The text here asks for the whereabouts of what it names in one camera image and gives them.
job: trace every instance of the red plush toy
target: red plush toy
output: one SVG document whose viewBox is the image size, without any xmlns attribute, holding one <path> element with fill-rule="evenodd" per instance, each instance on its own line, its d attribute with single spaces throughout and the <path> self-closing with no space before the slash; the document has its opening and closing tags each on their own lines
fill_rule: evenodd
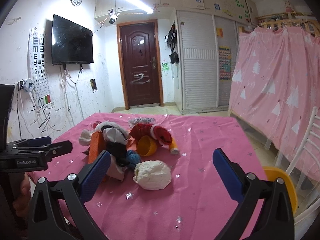
<svg viewBox="0 0 320 240">
<path fill-rule="evenodd" d="M 163 127 L 151 123 L 137 123 L 130 131 L 130 135 L 137 141 L 148 135 L 159 142 L 160 145 L 172 143 L 171 134 Z"/>
</svg>

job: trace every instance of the door lock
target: door lock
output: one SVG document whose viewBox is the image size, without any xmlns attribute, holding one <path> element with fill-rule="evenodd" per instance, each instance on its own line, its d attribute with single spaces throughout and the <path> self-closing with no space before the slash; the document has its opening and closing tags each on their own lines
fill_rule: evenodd
<svg viewBox="0 0 320 240">
<path fill-rule="evenodd" d="M 156 57 L 152 57 L 152 60 L 150 62 L 152 62 L 153 69 L 156 69 L 156 67 L 157 67 L 157 65 L 156 65 Z"/>
</svg>

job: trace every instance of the human hand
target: human hand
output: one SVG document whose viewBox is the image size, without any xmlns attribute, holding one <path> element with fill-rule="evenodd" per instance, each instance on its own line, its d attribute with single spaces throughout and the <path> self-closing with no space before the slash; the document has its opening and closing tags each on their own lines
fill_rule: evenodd
<svg viewBox="0 0 320 240">
<path fill-rule="evenodd" d="M 25 218 L 29 213 L 29 201 L 31 199 L 30 181 L 28 175 L 24 174 L 24 179 L 20 184 L 21 195 L 13 202 L 13 208 L 18 217 Z"/>
</svg>

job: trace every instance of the metal screw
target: metal screw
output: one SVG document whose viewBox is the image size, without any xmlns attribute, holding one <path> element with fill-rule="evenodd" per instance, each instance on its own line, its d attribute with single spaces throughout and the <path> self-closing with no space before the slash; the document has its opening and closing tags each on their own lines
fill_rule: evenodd
<svg viewBox="0 0 320 240">
<path fill-rule="evenodd" d="M 284 180 L 283 180 L 282 178 L 277 178 L 277 182 L 278 182 L 279 184 L 283 184 L 283 183 L 284 183 Z"/>
<path fill-rule="evenodd" d="M 67 178 L 68 178 L 68 180 L 74 180 L 76 178 L 76 174 L 71 173 L 68 175 Z"/>
<path fill-rule="evenodd" d="M 254 180 L 256 178 L 256 175 L 254 175 L 253 173 L 248 173 L 247 178 L 250 180 Z"/>
<path fill-rule="evenodd" d="M 38 179 L 38 182 L 39 182 L 39 183 L 44 183 L 44 182 L 45 182 L 45 177 L 39 178 L 39 179 Z"/>
</svg>

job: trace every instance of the green drawing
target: green drawing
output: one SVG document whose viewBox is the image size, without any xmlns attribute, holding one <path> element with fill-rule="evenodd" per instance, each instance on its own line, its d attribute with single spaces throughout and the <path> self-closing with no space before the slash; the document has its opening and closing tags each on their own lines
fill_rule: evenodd
<svg viewBox="0 0 320 240">
<path fill-rule="evenodd" d="M 162 63 L 162 70 L 163 71 L 168 71 L 169 70 L 169 63 L 168 62 Z"/>
</svg>

